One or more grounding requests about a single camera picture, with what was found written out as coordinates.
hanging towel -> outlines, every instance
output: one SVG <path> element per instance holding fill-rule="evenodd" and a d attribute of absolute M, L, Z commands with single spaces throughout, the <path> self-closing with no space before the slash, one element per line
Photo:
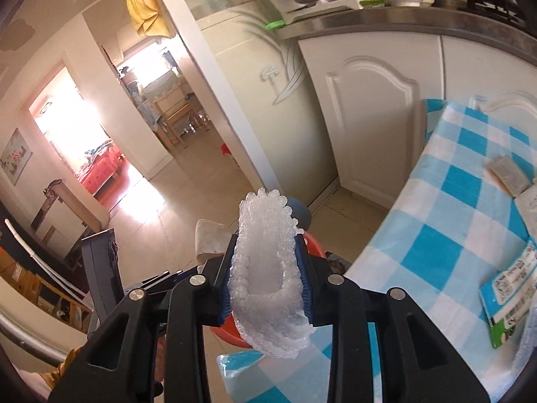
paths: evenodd
<path fill-rule="evenodd" d="M 127 0 L 127 9 L 140 36 L 174 36 L 159 13 L 156 0 Z"/>

bedroom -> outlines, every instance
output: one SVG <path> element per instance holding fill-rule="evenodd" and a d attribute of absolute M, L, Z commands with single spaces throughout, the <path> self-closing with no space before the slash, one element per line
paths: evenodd
<path fill-rule="evenodd" d="M 116 188 L 127 191 L 128 185 L 141 175 L 103 130 L 95 106 L 82 98 L 69 71 L 61 66 L 62 63 L 49 74 L 52 80 L 33 100 L 30 112 L 62 163 L 111 210 L 117 203 L 113 200 L 121 196 L 121 190 Z"/>

kitchen cabinet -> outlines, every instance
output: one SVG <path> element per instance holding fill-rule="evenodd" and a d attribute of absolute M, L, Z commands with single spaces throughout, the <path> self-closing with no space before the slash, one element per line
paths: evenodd
<path fill-rule="evenodd" d="M 537 139 L 537 68 L 503 51 L 443 36 L 446 99 L 491 113 Z"/>
<path fill-rule="evenodd" d="M 423 98 L 444 98 L 438 35 L 363 32 L 299 41 L 342 186 L 391 207 L 423 149 Z"/>

sunlight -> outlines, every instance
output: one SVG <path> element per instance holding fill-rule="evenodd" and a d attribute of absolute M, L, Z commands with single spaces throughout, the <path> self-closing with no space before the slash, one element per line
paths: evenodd
<path fill-rule="evenodd" d="M 46 111 L 36 116 L 36 123 L 77 171 L 86 162 L 84 153 L 97 148 L 108 136 L 99 125 L 95 107 L 84 101 L 76 88 L 57 91 L 49 102 Z"/>
<path fill-rule="evenodd" d="M 143 87 L 154 82 L 159 77 L 170 71 L 166 65 L 163 53 L 166 51 L 165 41 L 162 44 L 153 43 L 127 59 L 117 69 L 128 66 L 134 72 L 136 78 Z"/>
<path fill-rule="evenodd" d="M 164 198 L 145 178 L 119 203 L 122 211 L 141 223 L 157 219 L 163 205 Z"/>

kitchen counter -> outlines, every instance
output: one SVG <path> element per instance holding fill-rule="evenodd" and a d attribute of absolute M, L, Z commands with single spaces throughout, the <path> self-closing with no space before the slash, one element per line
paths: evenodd
<path fill-rule="evenodd" d="M 488 45 L 537 66 L 537 39 L 484 16 L 436 7 L 381 7 L 298 21 L 276 31 L 279 39 L 308 39 L 355 32 L 415 32 Z"/>

